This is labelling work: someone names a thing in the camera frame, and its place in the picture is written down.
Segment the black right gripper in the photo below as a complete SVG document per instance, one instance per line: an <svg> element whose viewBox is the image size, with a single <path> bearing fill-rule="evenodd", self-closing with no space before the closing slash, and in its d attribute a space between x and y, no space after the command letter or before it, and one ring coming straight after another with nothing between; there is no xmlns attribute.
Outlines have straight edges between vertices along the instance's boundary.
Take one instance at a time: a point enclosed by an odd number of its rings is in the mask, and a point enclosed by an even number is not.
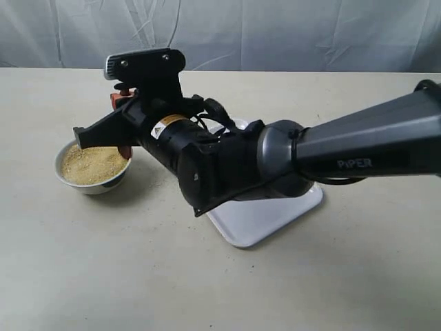
<svg viewBox="0 0 441 331"><path fill-rule="evenodd" d="M181 150L203 144L203 129L189 118L201 109L202 99L185 98L180 90L120 90L110 94L112 113L87 128L74 128L80 148L115 146L126 160L132 147L146 150ZM152 130L168 115L182 115L156 138Z"/></svg>

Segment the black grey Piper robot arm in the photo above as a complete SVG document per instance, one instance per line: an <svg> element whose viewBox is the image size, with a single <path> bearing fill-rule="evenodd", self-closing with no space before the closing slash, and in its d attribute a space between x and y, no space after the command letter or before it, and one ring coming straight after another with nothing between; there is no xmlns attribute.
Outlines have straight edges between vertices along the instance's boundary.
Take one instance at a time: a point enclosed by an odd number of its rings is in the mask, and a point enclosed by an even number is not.
<svg viewBox="0 0 441 331"><path fill-rule="evenodd" d="M440 174L440 85L306 128L253 121L240 129L224 107L194 95L137 89L86 128L80 148L140 146L177 179L201 216L228 201L300 197L315 183Z"/></svg>

